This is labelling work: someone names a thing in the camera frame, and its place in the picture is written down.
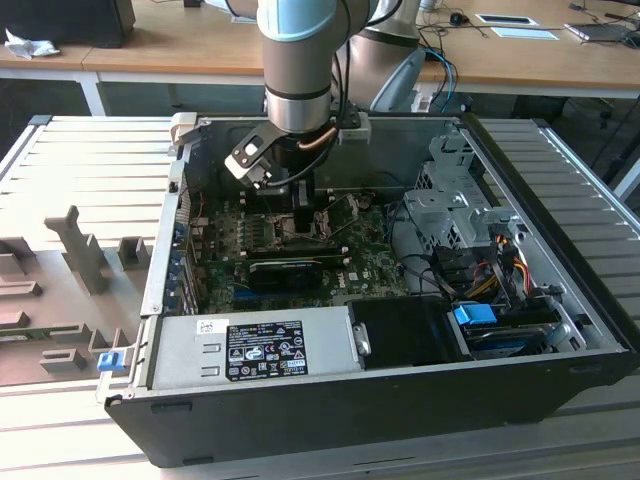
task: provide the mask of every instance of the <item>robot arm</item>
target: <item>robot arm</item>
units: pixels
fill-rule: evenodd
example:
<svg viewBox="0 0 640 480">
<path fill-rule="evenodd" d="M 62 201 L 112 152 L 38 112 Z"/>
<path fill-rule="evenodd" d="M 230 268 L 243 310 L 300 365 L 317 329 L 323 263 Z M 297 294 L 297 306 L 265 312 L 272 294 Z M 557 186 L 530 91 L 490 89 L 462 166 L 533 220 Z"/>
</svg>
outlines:
<svg viewBox="0 0 640 480">
<path fill-rule="evenodd" d="M 333 57 L 366 26 L 377 4 L 378 0 L 258 2 L 269 122 L 245 137 L 225 160 L 235 178 L 256 188 L 289 185 L 309 172 L 309 165 L 319 164 L 321 156 L 326 158 L 336 135 L 328 142 L 317 140 L 333 128 L 329 122 Z M 299 144 L 318 148 L 300 155 Z M 263 156 L 268 150 L 289 170 L 283 183 L 270 182 L 271 164 Z"/>
<path fill-rule="evenodd" d="M 256 0 L 210 1 L 254 16 Z M 340 128 L 339 119 L 330 122 L 332 75 L 338 73 L 333 59 L 347 42 L 354 55 L 347 68 L 342 48 L 340 64 L 344 77 L 348 69 L 353 73 L 356 105 L 391 111 L 408 97 L 424 58 L 417 48 L 418 6 L 418 0 L 259 0 L 269 122 L 227 157 L 235 178 L 256 188 L 280 187 L 324 162 Z M 269 150 L 289 170 L 288 179 L 270 181 L 271 163 L 263 156 Z"/>
</svg>

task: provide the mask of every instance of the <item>warning label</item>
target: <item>warning label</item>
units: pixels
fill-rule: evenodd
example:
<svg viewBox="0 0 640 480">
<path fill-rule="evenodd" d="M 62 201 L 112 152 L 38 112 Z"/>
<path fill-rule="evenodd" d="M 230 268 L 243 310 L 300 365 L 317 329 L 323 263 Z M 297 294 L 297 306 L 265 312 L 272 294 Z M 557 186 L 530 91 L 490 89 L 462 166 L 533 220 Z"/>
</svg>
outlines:
<svg viewBox="0 0 640 480">
<path fill-rule="evenodd" d="M 302 322 L 227 327 L 227 371 L 232 382 L 307 375 Z"/>
</svg>

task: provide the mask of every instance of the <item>floor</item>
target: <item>floor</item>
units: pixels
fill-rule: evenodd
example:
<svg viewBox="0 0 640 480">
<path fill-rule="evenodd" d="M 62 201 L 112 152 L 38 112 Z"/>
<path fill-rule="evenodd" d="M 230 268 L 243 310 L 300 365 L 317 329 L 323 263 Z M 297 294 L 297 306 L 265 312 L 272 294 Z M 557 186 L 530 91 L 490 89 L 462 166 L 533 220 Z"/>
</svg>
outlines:
<svg viewBox="0 0 640 480">
<path fill-rule="evenodd" d="M 106 84 L 113 115 L 172 115 L 177 111 L 216 113 L 258 113 L 262 110 L 261 87 L 178 85 L 182 105 L 171 105 L 169 90 L 163 84 Z M 456 96 L 457 105 L 471 104 L 481 117 L 509 118 L 516 98 L 510 95 Z M 587 163 L 591 163 L 611 132 L 625 116 L 633 100 L 526 98 L 524 116 L 547 118 L 554 130 Z M 450 107 L 455 111 L 456 104 Z M 611 113 L 603 121 L 601 115 Z M 36 114 L 88 115 L 82 91 L 74 82 L 0 80 L 0 158 Z M 640 128 L 640 108 L 622 126 L 615 140 L 603 152 L 595 171 L 603 175 L 612 159 Z M 640 157 L 640 149 L 632 158 Z M 631 208 L 640 208 L 640 189 L 630 199 Z"/>
</svg>

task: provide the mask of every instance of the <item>desk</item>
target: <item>desk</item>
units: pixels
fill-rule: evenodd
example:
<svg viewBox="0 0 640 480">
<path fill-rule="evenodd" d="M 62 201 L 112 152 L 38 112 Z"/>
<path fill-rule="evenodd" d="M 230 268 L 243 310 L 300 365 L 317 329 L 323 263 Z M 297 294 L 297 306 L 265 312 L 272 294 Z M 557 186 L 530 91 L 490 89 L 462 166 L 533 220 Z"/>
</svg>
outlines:
<svg viewBox="0 0 640 480">
<path fill-rule="evenodd" d="M 527 16 L 540 26 L 563 28 L 565 23 L 590 23 L 591 17 L 570 10 L 568 0 L 450 0 L 462 8 L 473 25 L 484 26 L 476 13 Z M 588 7 L 603 21 L 604 13 L 630 15 L 638 8 L 612 2 L 591 1 Z M 449 26 L 451 10 L 440 9 L 418 15 L 419 23 Z M 432 46 L 437 36 L 426 33 Z M 635 98 L 640 93 L 640 52 L 623 45 L 581 44 L 567 30 L 552 30 L 559 40 L 500 38 L 483 28 L 488 38 L 474 28 L 450 28 L 442 39 L 447 58 L 459 71 L 457 90 L 463 92 Z M 442 69 L 433 78 L 425 68 L 421 87 L 442 81 Z"/>
<path fill-rule="evenodd" d="M 24 61 L 0 53 L 0 77 L 77 81 L 94 115 L 108 113 L 103 82 L 262 85 L 260 33 L 255 25 L 232 24 L 218 10 L 203 5 L 184 9 L 181 2 L 133 0 L 136 26 L 126 47 L 105 50 L 62 47 L 62 55 Z M 475 24 L 474 13 L 526 15 L 542 27 L 590 22 L 567 8 L 567 0 L 448 0 L 461 7 Z M 633 7 L 591 1 L 594 13 L 633 12 Z M 447 21 L 449 12 L 431 15 Z M 640 52 L 622 45 L 580 45 L 566 31 L 560 40 L 501 39 L 489 29 L 483 38 L 471 28 L 448 30 L 447 57 L 458 67 L 457 91 L 552 96 L 634 98 L 640 92 Z M 437 41 L 435 35 L 427 37 Z M 425 65 L 419 90 L 437 88 L 439 64 Z"/>
</svg>

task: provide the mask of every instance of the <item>blue latch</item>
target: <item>blue latch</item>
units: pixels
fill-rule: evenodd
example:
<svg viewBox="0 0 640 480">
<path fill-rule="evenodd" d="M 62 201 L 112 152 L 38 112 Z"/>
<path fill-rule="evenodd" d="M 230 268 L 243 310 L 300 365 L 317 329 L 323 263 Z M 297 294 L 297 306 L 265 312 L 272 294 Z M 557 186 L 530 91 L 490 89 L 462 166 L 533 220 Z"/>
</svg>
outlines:
<svg viewBox="0 0 640 480">
<path fill-rule="evenodd" d="M 99 372 L 115 372 L 125 368 L 124 352 L 105 352 L 98 358 Z"/>
<path fill-rule="evenodd" d="M 498 323 L 491 305 L 486 303 L 465 303 L 453 311 L 458 325 L 482 325 Z"/>
</svg>

